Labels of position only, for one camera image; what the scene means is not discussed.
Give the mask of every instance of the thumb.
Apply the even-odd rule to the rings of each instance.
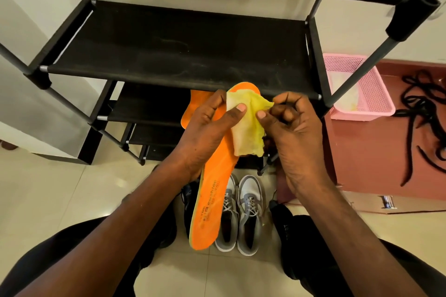
[[[278,134],[280,134],[283,129],[283,123],[281,123],[275,116],[271,115],[267,111],[258,111],[256,116],[257,120],[259,120],[261,126],[269,136],[272,136],[274,139],[278,137]]]
[[[246,105],[244,103],[239,103],[236,107],[228,110],[223,116],[216,120],[214,124],[219,127],[221,131],[227,131],[228,129],[234,127],[246,114]]]

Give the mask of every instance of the gray sneaker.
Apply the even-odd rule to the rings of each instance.
[[[237,178],[231,175],[226,186],[224,195],[223,212],[220,222],[220,231],[215,246],[222,252],[234,249],[237,242],[239,230],[239,214],[236,203]]]
[[[262,189],[254,176],[246,175],[240,181],[237,205],[240,210],[237,248],[242,255],[252,256],[259,249],[263,212]]]

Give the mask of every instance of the pink plastic basket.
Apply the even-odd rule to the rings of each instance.
[[[362,55],[324,54],[331,92],[333,93],[333,86],[330,72],[353,73],[366,58]],[[391,116],[395,113],[395,105],[376,67],[359,80],[358,92],[357,111],[341,110],[335,104],[330,110],[331,118],[335,120],[371,121],[380,116]]]

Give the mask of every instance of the forearm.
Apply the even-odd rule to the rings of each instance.
[[[18,296],[111,296],[187,181],[181,165],[166,159],[88,237]]]
[[[296,195],[355,296],[426,296],[328,176],[297,186]]]

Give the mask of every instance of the shoe rack shelf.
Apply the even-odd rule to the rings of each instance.
[[[124,151],[131,153],[129,144],[142,145],[139,156],[131,154],[143,164],[164,159],[179,141],[191,89],[215,91],[249,81],[266,98],[304,93],[323,117],[439,6],[437,0],[362,0],[396,6],[388,38],[332,94],[315,21],[321,1],[298,21],[82,0],[29,66],[1,44],[0,52]],[[51,88],[50,74],[108,82],[88,116]],[[125,85],[114,102],[117,81]],[[120,141],[105,131],[108,121],[128,123]],[[263,159],[241,158],[240,164],[259,169]]]

